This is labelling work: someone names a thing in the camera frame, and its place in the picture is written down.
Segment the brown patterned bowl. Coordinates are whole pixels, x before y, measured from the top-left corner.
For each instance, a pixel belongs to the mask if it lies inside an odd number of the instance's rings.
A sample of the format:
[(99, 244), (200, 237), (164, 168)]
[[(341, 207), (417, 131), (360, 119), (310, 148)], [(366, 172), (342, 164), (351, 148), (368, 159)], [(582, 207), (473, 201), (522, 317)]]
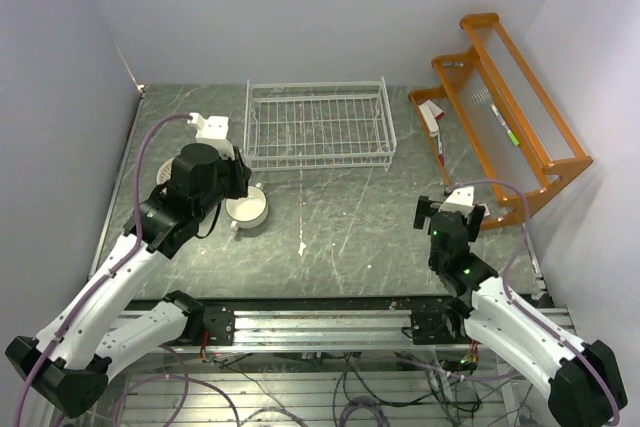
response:
[(164, 161), (156, 172), (156, 184), (161, 185), (171, 178), (172, 163), (174, 158)]

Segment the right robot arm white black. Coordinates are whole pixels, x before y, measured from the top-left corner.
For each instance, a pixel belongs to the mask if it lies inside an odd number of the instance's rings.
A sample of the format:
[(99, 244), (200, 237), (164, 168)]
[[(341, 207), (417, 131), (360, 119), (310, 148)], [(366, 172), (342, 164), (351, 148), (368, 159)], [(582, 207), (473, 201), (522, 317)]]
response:
[(428, 266), (453, 297), (442, 334), (490, 348), (543, 396), (561, 426), (605, 426), (620, 420), (628, 398), (612, 349), (588, 343), (526, 302), (505, 275), (471, 251), (484, 207), (471, 187), (438, 202), (419, 197), (413, 226), (430, 236)]

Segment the white wire dish rack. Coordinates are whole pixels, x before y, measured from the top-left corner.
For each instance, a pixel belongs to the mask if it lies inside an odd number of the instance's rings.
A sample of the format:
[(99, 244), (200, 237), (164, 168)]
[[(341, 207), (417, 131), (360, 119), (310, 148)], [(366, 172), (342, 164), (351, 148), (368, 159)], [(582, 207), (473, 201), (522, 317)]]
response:
[(396, 150), (384, 78), (247, 83), (243, 157), (255, 171), (387, 170)]

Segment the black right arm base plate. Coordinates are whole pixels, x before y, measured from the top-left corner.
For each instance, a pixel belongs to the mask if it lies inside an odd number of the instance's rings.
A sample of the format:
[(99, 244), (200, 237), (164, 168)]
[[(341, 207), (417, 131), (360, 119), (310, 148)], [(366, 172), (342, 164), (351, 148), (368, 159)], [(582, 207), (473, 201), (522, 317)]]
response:
[(401, 333), (414, 345), (470, 344), (463, 318), (451, 311), (412, 311), (410, 325)]

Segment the cream two-handled soup bowl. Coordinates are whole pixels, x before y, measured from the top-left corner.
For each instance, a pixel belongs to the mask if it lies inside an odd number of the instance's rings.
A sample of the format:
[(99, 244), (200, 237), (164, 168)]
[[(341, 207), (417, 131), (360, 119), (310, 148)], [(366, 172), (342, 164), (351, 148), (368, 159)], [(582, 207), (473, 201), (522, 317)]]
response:
[(264, 184), (258, 182), (250, 185), (246, 197), (227, 199), (224, 202), (224, 209), (231, 220), (230, 229), (234, 236), (237, 236), (241, 231), (261, 226), (269, 214), (269, 203), (264, 192)]

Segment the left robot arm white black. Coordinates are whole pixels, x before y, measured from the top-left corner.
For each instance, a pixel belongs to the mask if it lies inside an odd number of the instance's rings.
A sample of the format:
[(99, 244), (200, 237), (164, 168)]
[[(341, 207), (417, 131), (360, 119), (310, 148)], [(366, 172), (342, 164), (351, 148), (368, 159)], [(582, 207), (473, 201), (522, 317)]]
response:
[(87, 412), (110, 381), (167, 342), (192, 344), (203, 334), (205, 307), (181, 291), (148, 313), (112, 325), (151, 274), (196, 237), (226, 199), (248, 195), (251, 170), (230, 156), (192, 143), (172, 161), (170, 179), (132, 213), (109, 257), (71, 304), (36, 336), (18, 336), (5, 354), (28, 386), (68, 418)]

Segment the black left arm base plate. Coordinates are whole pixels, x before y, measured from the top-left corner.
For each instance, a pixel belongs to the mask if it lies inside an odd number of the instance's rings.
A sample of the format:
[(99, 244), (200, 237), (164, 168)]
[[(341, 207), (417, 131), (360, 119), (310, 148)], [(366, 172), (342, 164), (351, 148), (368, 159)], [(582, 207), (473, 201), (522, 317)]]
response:
[(224, 306), (205, 307), (189, 318), (187, 332), (194, 345), (230, 346), (235, 336), (235, 313)]

